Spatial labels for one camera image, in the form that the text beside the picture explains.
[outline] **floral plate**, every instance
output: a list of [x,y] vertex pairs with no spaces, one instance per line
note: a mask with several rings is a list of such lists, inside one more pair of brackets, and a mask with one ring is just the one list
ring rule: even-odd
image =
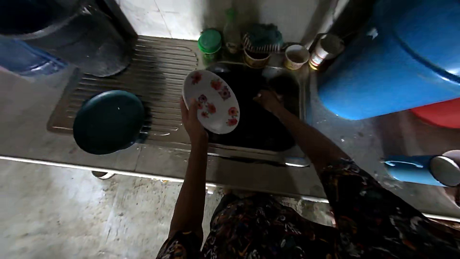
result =
[[190,99],[198,101],[198,120],[209,131],[226,134],[240,121],[240,107],[230,86],[218,75],[207,70],[188,74],[182,96],[187,108]]

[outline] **metal lid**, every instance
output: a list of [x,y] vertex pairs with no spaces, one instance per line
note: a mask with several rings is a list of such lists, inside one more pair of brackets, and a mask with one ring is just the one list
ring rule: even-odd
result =
[[212,54],[222,47],[222,36],[214,29],[203,31],[198,39],[198,48],[205,54]]

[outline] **white wall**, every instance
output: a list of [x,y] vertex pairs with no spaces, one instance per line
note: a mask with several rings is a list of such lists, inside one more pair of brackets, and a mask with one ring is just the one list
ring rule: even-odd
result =
[[222,29],[234,6],[240,24],[273,23],[285,42],[316,35],[337,0],[117,0],[139,35],[197,40],[206,28]]

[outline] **dark green plate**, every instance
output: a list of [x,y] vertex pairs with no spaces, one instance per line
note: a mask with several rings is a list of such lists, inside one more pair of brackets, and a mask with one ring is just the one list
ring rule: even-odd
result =
[[103,155],[134,144],[144,125],[144,106],[134,94],[113,90],[83,103],[74,121],[74,139],[84,151]]

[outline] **green jar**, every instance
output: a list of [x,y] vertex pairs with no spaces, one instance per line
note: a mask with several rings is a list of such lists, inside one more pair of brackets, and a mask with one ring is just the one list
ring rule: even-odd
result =
[[201,53],[203,53],[203,61],[205,64],[217,61],[221,47],[222,36],[214,29],[207,29],[203,31],[198,39],[198,48]]

